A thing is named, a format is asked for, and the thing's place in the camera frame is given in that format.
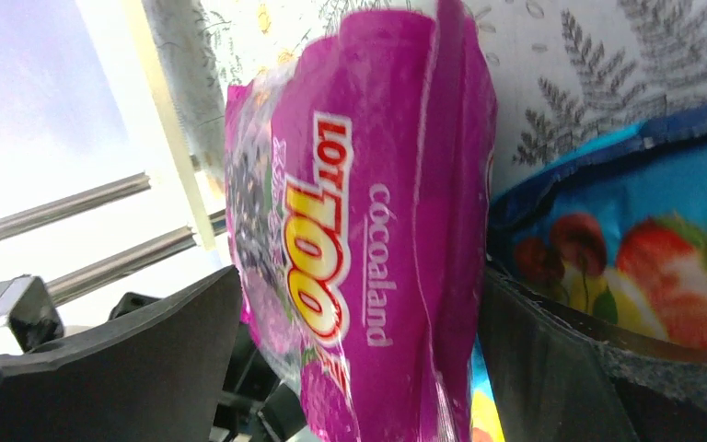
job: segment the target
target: floral fabric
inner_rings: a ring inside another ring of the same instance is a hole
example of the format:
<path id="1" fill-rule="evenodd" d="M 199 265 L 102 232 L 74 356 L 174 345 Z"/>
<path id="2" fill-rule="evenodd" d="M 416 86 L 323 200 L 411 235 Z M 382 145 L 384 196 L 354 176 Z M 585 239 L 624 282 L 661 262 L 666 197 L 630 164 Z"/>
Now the floral fabric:
<path id="1" fill-rule="evenodd" d="M 228 84 L 355 9 L 434 0 L 145 0 L 191 151 L 217 179 Z M 494 193 L 589 139 L 707 103 L 707 0 L 467 0 L 500 102 Z"/>

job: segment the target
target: snack bag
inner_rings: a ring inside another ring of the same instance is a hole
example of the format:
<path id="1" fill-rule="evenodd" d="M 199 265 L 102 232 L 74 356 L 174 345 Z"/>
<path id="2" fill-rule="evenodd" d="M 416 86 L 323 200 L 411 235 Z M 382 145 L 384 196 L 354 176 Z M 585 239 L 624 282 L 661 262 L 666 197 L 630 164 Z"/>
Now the snack bag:
<path id="1" fill-rule="evenodd" d="M 585 145 L 500 197 L 490 253 L 539 293 L 707 349 L 707 107 Z"/>
<path id="2" fill-rule="evenodd" d="M 472 442 L 505 442 L 500 416 L 494 404 L 492 382 L 489 380 L 489 372 L 486 371 L 486 364 L 483 362 L 481 343 L 478 339 L 470 359 L 470 370 L 472 371 L 470 391 L 473 398 L 470 410 Z"/>
<path id="3" fill-rule="evenodd" d="M 322 440 L 470 440 L 495 113 L 458 0 L 351 14 L 229 89 L 250 324 Z"/>

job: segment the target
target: metal rail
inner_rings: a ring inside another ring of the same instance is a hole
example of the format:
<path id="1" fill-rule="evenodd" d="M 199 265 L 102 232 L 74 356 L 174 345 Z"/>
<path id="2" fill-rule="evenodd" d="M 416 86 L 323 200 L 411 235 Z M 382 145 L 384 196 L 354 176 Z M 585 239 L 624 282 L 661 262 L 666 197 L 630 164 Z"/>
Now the metal rail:
<path id="1" fill-rule="evenodd" d="M 226 232 L 226 210 L 210 215 L 210 220 L 216 235 Z M 62 306 L 195 245 L 191 229 L 181 227 L 50 281 L 47 289 L 55 306 Z"/>
<path id="2" fill-rule="evenodd" d="M 144 173 L 0 219 L 0 241 L 150 189 Z"/>

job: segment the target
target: strawberry illustration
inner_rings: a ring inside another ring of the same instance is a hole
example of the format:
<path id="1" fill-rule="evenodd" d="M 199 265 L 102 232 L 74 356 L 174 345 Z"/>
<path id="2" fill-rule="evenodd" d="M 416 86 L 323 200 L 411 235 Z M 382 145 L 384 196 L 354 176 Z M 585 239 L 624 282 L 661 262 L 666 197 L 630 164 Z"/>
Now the strawberry illustration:
<path id="1" fill-rule="evenodd" d="M 707 348 L 707 232 L 679 215 L 649 218 L 620 244 L 616 267 L 646 296 L 668 338 Z"/>

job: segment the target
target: purple snack bag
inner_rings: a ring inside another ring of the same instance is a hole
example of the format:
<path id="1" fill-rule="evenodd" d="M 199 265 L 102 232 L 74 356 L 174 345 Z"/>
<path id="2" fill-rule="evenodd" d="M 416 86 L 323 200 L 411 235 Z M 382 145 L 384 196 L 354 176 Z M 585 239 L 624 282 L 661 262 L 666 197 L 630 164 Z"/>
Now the purple snack bag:
<path id="1" fill-rule="evenodd" d="M 469 441 L 495 113 L 458 0 L 352 14 L 229 89 L 251 329 L 322 440 Z"/>

